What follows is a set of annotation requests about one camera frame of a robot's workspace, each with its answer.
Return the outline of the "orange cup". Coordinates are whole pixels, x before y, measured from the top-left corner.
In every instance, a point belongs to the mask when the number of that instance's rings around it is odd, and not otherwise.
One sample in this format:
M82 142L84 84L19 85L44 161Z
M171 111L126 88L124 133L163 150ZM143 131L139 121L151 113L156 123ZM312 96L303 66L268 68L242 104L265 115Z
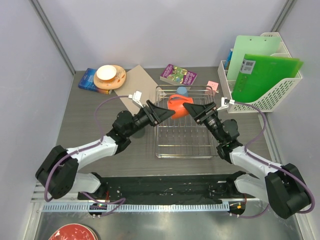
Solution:
M183 96L180 94L173 94L167 101L167 107L169 110L175 111L175 114L171 117L172 120L183 118L189 114L184 103L193 104L194 101L191 97Z

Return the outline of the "grey mug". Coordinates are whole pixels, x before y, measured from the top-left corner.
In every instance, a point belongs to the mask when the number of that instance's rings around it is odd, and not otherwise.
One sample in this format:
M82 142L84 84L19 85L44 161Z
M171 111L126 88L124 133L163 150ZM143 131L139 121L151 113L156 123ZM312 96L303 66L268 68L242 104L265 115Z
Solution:
M143 136L145 135L145 130L144 129L141 129L137 132L135 132L132 137L135 138L135 139L140 139L142 138Z

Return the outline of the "beige bird plate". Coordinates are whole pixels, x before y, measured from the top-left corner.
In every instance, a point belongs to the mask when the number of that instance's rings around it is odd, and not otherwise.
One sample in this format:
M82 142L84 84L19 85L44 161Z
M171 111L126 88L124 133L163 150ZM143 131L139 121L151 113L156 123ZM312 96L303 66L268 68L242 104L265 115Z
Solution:
M116 76L114 79L109 81L100 80L95 73L93 82L99 88L103 90L115 90L120 88L126 81L126 71L119 65L113 65L116 70Z

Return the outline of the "orange white bowl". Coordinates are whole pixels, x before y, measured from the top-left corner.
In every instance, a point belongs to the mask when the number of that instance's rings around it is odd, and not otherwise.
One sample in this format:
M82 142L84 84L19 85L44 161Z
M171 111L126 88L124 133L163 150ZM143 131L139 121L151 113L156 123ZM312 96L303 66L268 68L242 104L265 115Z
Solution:
M97 77L102 81L111 81L115 78L117 69L113 65L103 65L96 71Z

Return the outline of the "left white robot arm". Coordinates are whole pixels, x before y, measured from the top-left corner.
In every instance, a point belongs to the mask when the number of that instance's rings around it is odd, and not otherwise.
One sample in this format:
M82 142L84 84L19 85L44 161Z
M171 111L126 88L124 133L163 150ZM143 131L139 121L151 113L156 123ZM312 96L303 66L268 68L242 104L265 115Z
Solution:
M107 188L101 178L95 173L79 173L79 170L97 160L123 152L131 143L132 135L148 125L155 127L174 114L174 110L156 106L148 100L137 114L131 114L128 110L119 112L112 129L98 140L73 148L55 146L35 173L44 187L45 201L78 192L102 199Z

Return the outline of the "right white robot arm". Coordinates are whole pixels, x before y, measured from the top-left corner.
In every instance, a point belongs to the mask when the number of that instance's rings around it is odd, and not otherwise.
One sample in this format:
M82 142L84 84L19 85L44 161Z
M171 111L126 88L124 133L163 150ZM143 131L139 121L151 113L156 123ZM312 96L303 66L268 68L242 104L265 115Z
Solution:
M205 125L217 140L221 159L239 166L246 173L234 174L226 184L226 193L233 198L240 194L254 196L267 203L281 218L307 214L314 210L316 201L298 168L267 160L238 141L240 135L235 119L222 121L214 102L205 105L184 103L183 106L199 125Z

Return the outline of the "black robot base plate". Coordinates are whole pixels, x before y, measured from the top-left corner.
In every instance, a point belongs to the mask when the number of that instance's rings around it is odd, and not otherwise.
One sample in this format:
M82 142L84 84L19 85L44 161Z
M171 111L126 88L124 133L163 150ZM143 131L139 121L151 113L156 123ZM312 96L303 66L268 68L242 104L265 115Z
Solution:
M236 190L230 174L103 177L102 191L91 196L127 205L205 205L253 196Z

